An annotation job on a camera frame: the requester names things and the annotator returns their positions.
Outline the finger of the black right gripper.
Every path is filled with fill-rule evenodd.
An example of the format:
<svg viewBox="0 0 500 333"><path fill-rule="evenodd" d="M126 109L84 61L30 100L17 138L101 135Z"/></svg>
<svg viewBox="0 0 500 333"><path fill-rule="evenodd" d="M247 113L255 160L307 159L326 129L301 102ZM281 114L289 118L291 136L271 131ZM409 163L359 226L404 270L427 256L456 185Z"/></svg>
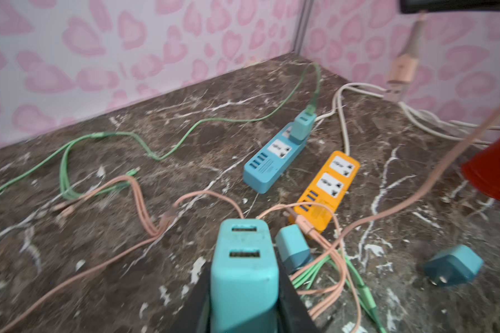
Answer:
<svg viewBox="0 0 500 333"><path fill-rule="evenodd" d="M399 0L402 14L418 12L500 11L500 0Z"/></svg>

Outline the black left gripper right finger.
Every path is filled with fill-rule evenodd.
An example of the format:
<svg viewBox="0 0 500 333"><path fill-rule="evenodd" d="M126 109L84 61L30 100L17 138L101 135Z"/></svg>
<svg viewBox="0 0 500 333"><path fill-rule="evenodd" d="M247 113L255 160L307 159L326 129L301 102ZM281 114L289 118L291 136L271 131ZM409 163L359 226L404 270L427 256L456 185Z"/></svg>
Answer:
<svg viewBox="0 0 500 333"><path fill-rule="evenodd" d="M275 251L274 254L279 268L279 295L276 302L278 332L318 333L319 329L289 279L278 252Z"/></svg>

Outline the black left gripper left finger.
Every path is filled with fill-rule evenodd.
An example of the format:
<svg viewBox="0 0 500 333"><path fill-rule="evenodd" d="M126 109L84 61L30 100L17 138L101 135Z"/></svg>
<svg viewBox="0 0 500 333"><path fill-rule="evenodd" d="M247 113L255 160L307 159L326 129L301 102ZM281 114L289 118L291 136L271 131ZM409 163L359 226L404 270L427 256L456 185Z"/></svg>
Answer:
<svg viewBox="0 0 500 333"><path fill-rule="evenodd" d="M211 263L205 263L197 284L169 329L170 333L210 332Z"/></svg>

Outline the teal USB charger adapter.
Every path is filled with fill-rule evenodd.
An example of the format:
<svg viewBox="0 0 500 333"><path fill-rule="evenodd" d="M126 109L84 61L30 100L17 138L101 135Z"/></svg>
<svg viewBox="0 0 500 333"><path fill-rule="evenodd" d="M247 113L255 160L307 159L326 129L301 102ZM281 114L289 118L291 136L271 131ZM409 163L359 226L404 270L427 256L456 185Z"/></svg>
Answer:
<svg viewBox="0 0 500 333"><path fill-rule="evenodd" d="M311 250L297 225L286 226L275 237L281 262L288 274L296 273L312 261Z"/></svg>
<svg viewBox="0 0 500 333"><path fill-rule="evenodd" d="M439 287L471 282L484 264L483 259L466 245L439 252L423 266L428 279Z"/></svg>

